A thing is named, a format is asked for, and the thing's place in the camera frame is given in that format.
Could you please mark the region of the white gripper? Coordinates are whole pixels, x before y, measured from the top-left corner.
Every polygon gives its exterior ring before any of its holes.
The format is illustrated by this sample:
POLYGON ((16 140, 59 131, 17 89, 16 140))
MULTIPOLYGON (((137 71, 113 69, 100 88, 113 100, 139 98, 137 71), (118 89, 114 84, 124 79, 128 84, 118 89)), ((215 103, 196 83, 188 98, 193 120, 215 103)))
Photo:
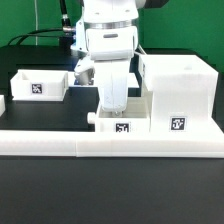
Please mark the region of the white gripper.
POLYGON ((130 60, 94 62, 94 84, 98 88, 101 107, 106 112, 126 109, 130 60))

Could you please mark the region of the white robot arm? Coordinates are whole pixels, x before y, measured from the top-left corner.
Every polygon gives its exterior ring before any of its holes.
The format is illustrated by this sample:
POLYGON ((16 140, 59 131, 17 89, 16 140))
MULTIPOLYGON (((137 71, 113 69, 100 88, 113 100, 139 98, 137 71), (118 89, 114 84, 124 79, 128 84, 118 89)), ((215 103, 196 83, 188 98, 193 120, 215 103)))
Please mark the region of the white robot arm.
POLYGON ((104 111, 126 109, 127 79, 138 47, 140 8, 161 8, 169 0, 80 0, 82 16, 76 23, 79 55, 74 74, 81 85, 94 83, 104 111))

